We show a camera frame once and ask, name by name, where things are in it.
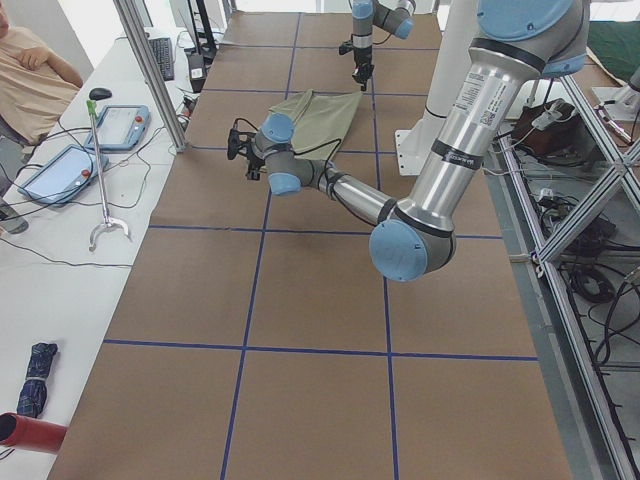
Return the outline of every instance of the table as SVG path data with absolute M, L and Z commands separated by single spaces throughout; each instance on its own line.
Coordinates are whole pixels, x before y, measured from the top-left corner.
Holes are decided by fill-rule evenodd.
M 166 36 L 149 29 L 151 37 Z M 179 31 L 170 32 L 176 45 Z M 178 107 L 189 92 L 186 57 L 175 49 L 174 81 L 166 83 L 172 103 Z M 141 143 L 147 142 L 153 132 L 162 127 L 162 120 L 144 83 L 129 43 L 124 38 L 115 40 L 113 47 L 61 118 L 66 129 L 86 127 L 89 119 L 86 99 L 94 87 L 107 87 L 113 97 L 100 101 L 98 108 L 107 104 L 145 104 L 151 112 L 151 121 Z M 56 127 L 52 133 L 60 131 Z M 82 142 L 86 133 L 74 133 Z M 36 150 L 30 163 L 43 164 L 64 146 L 73 143 L 67 135 L 44 142 Z M 175 151 L 166 131 L 161 131 L 141 155 L 132 157 L 122 166 L 106 173 L 105 182 L 109 201 L 135 208 L 112 207 L 112 214 L 125 220 L 131 229 L 131 241 L 121 231 L 104 233 L 98 247 L 90 253 L 89 234 L 102 221 L 101 207 L 66 205 L 47 208 L 29 214 L 29 229 L 20 235 L 3 234 L 21 247 L 31 248 L 53 259 L 71 263 L 131 265 L 145 235 L 149 216 L 153 210 L 173 163 Z M 112 165 L 127 154 L 109 154 Z M 22 184 L 34 170 L 25 169 L 17 179 Z M 13 186 L 5 200 L 18 204 L 14 208 L 21 214 L 37 210 Z M 87 204 L 100 201 L 97 179 L 74 200 Z M 0 242 L 0 291 L 2 299 L 3 335 L 0 340 L 0 410 L 15 411 L 18 394 L 24 380 L 30 347 L 37 342 L 55 342 L 59 353 L 54 359 L 52 374 L 47 381 L 49 399 L 42 419 L 68 425 L 87 377 L 93 365 L 104 332 L 129 275 L 127 267 L 70 267 L 52 264 L 33 253 L 18 250 Z M 0 463 L 0 477 L 46 478 L 55 456 L 16 450 Z

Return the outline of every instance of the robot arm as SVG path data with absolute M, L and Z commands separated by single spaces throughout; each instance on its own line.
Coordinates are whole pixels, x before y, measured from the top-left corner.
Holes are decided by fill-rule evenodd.
M 367 90 L 367 82 L 373 74 L 373 26 L 406 39 L 413 29 L 411 16 L 416 9 L 415 0 L 398 0 L 398 6 L 391 10 L 378 0 L 354 0 L 352 8 L 353 34 L 343 42 L 338 50 L 340 55 L 353 51 L 356 64 L 353 79 Z
M 453 212 L 522 85 L 584 63 L 589 0 L 480 0 L 477 15 L 471 68 L 408 197 L 396 201 L 330 162 L 296 159 L 284 115 L 271 115 L 250 140 L 274 195 L 316 188 L 375 225 L 372 260 L 392 280 L 417 279 L 453 257 Z

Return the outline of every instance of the person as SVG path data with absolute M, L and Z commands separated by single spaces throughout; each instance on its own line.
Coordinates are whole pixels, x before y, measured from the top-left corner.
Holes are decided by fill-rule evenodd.
M 0 116 L 37 145 L 82 87 L 66 60 L 27 28 L 9 25 L 0 0 Z

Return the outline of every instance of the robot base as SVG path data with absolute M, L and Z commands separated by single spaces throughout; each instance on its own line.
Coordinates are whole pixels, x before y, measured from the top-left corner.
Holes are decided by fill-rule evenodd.
M 593 87 L 593 93 L 598 98 L 598 101 L 605 102 L 612 100 L 617 93 L 624 87 Z M 636 118 L 638 108 L 640 108 L 640 93 L 634 92 L 629 89 L 629 107 L 622 106 L 618 103 L 611 105 L 605 105 L 604 109 L 614 122 L 630 122 Z
M 421 158 L 417 151 L 417 142 L 414 147 L 407 145 L 411 142 L 410 134 L 413 130 L 396 130 L 396 155 L 398 156 L 398 171 L 402 176 L 419 175 L 426 158 Z

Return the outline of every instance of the aluminum pole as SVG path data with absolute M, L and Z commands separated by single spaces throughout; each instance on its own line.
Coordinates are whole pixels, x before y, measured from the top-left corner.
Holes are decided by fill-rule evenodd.
M 142 74 L 151 90 L 160 116 L 171 136 L 171 140 L 177 152 L 183 152 L 187 147 L 184 130 L 178 122 L 178 116 L 173 109 L 169 92 L 162 79 L 160 68 L 147 41 L 140 13 L 136 9 L 133 0 L 114 0 L 116 10 L 120 15 L 120 21 L 129 39 L 133 54 L 138 61 Z

